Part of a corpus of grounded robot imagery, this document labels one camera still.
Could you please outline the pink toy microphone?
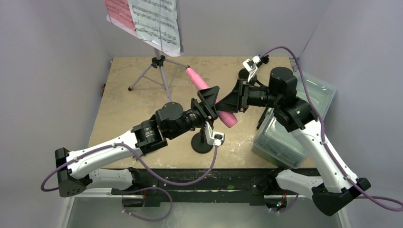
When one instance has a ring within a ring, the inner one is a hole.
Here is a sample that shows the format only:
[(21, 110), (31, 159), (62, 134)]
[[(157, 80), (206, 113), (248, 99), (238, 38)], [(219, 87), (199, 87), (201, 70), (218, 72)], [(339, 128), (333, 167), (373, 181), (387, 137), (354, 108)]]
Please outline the pink toy microphone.
[[(209, 88), (204, 79), (199, 74), (197, 74), (191, 67), (187, 67), (186, 72), (197, 89), (202, 90)], [(238, 123), (238, 119), (231, 112), (218, 111), (218, 116), (219, 119), (223, 122), (223, 124), (226, 125), (228, 128), (232, 128), (235, 124)]]

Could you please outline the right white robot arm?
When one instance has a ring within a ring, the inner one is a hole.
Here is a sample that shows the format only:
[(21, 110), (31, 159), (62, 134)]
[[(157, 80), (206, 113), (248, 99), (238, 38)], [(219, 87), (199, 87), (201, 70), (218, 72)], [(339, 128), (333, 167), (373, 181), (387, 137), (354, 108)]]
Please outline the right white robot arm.
[(297, 96), (297, 78), (286, 67), (273, 68), (269, 84), (250, 88), (238, 79), (233, 90), (217, 104), (219, 111), (245, 112), (249, 106), (272, 108), (277, 122), (285, 127), (308, 153), (319, 176), (305, 176), (290, 169), (278, 169), (268, 178), (272, 193), (289, 190), (305, 196), (325, 215), (332, 216), (370, 188), (341, 159), (322, 133), (319, 114), (313, 105)]

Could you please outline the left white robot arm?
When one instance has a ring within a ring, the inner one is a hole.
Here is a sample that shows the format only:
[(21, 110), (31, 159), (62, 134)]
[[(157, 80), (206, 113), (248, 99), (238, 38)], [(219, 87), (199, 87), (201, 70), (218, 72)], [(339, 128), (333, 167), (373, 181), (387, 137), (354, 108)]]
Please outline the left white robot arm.
[(146, 155), (189, 131), (206, 129), (218, 118), (215, 102), (219, 90), (218, 86), (199, 90), (198, 97), (191, 100), (191, 107), (186, 111), (181, 104), (168, 102), (150, 119), (91, 148), (55, 150), (59, 195), (72, 197), (82, 193), (94, 183), (89, 174), (98, 168), (126, 157)]

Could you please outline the pink sheet music page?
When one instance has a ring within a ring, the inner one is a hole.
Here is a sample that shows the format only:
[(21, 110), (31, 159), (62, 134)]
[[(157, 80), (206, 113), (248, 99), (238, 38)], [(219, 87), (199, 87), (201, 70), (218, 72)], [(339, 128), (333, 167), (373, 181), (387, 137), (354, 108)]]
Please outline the pink sheet music page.
[(135, 30), (128, 0), (104, 0), (104, 5), (111, 18), (116, 19), (128, 29)]

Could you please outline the lilac music stand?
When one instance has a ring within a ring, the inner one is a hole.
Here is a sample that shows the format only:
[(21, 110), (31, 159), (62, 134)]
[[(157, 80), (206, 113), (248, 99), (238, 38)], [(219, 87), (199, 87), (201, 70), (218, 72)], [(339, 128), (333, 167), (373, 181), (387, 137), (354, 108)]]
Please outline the lilac music stand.
[(179, 3), (176, 0), (105, 0), (107, 20), (142, 40), (154, 49), (155, 56), (150, 65), (129, 86), (131, 91), (138, 82), (146, 78), (151, 69), (159, 69), (162, 82), (159, 84), (172, 100), (171, 83), (167, 80), (165, 62), (186, 68), (186, 64), (168, 59), (183, 54), (182, 32), (180, 29)]

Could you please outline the white sheet music page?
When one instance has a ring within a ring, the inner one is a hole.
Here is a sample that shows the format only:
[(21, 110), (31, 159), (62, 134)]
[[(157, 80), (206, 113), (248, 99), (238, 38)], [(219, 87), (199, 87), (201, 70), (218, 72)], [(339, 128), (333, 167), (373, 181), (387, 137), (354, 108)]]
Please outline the white sheet music page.
[(164, 53), (182, 53), (177, 1), (130, 0), (129, 9), (137, 37), (155, 44)]

